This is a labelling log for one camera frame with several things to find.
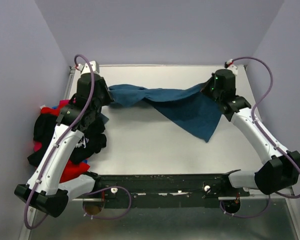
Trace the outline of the teal blue t shirt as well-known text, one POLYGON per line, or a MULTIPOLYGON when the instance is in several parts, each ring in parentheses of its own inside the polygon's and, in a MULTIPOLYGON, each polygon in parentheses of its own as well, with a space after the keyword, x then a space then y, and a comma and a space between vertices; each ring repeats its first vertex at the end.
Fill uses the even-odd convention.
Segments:
POLYGON ((113 105, 129 108, 145 102, 186 132, 207 143, 222 114, 218 105, 201 93, 202 88, 202 83, 188 89, 117 84, 110 86, 109 91, 114 98, 113 105))

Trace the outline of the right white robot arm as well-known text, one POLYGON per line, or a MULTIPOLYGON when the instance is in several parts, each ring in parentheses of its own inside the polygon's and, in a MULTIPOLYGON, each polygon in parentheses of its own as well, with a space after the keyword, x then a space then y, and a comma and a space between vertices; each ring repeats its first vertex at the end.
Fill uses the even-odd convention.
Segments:
POLYGON ((300 153, 282 145, 253 113, 252 106, 236 94, 236 76, 229 69, 218 69, 204 83, 201 91, 214 101, 222 115, 237 127, 259 156, 258 171, 234 170, 220 183, 220 191, 231 196, 238 188, 261 191, 265 195, 295 185, 300 173, 300 153))

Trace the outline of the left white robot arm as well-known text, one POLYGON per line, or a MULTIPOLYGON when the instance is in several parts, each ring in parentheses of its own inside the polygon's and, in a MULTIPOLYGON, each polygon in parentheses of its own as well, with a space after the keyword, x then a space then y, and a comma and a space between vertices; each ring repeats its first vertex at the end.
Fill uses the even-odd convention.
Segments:
POLYGON ((60 179, 77 143, 83 137, 104 132, 101 110, 112 101, 103 77, 98 73, 81 74, 76 93, 60 110, 41 163, 26 184, 16 186, 14 194, 24 203, 54 218, 61 215, 69 201, 81 195, 97 197, 101 185, 96 173, 85 171, 66 182, 60 182, 60 179))

